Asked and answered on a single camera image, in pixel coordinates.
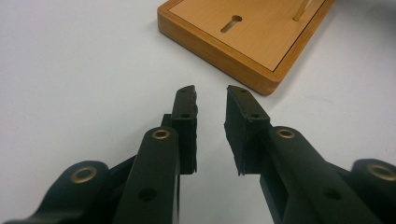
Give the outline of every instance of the wooden board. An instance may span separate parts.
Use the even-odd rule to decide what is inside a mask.
[[[333,0],[170,0],[160,31],[263,95],[288,73]]]

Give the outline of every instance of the hole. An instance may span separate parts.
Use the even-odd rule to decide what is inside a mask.
[[[86,166],[79,168],[76,170],[71,176],[70,179],[73,183],[81,184],[93,179],[97,174],[96,168],[93,166]]]
[[[367,170],[374,176],[388,181],[396,181],[396,174],[388,167],[379,164],[369,164]]]
[[[283,138],[293,138],[295,136],[292,131],[289,131],[287,129],[279,129],[276,131],[276,133]]]
[[[340,200],[341,194],[336,189],[325,189],[324,195],[333,200]]]
[[[164,139],[167,138],[169,135],[171,134],[166,130],[157,130],[154,133],[152,133],[152,137],[156,139]]]
[[[231,21],[229,21],[220,31],[222,33],[227,33],[234,25],[238,22],[242,21],[242,17],[240,16],[231,16]]]
[[[139,192],[139,200],[143,202],[149,202],[157,196],[155,189],[142,189]]]

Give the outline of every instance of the keyhole-shaped cutout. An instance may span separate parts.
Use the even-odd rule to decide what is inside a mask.
[[[229,21],[220,31],[222,33],[227,33],[234,25],[236,25],[239,21],[242,20],[240,16],[232,16],[231,21]]]

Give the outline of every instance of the wooden panel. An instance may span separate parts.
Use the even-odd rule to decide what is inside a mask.
[[[261,13],[265,14],[265,10],[261,12],[258,7],[247,4],[247,2],[261,4],[265,1],[268,0],[219,0],[217,4],[222,3],[223,5],[213,7],[214,5],[207,0],[170,0],[158,8],[158,25],[163,34],[175,40],[178,44],[191,50],[254,91],[268,95],[276,89],[280,81],[289,72],[305,44],[331,8],[333,0],[312,0],[299,21],[293,20],[299,9],[298,4],[292,13],[288,10],[278,13],[288,16],[285,19],[280,19],[283,22],[282,26],[276,26],[274,21],[267,22],[269,23],[267,27],[283,30],[282,34],[271,35],[266,35],[261,28],[265,22],[261,19],[252,19],[261,18]],[[236,8],[226,6],[231,3],[239,4],[239,2],[245,4],[238,5],[239,7]],[[185,9],[182,9],[186,3],[186,6],[192,8],[187,13]],[[207,3],[207,5],[195,5],[202,3]],[[269,11],[271,10],[268,10],[268,14],[276,17],[276,13]],[[232,15],[242,17],[242,21],[235,22],[226,33],[222,33],[221,29],[232,20]],[[290,30],[293,31],[294,38],[288,36],[285,38],[283,35],[288,34]],[[281,37],[284,41],[287,39],[288,44],[278,41]]]

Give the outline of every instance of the wooden edge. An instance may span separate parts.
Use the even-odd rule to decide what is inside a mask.
[[[182,20],[169,10],[183,0],[169,0],[158,8],[158,28],[179,45],[262,95],[273,93],[320,25],[334,0],[325,0],[275,72]]]

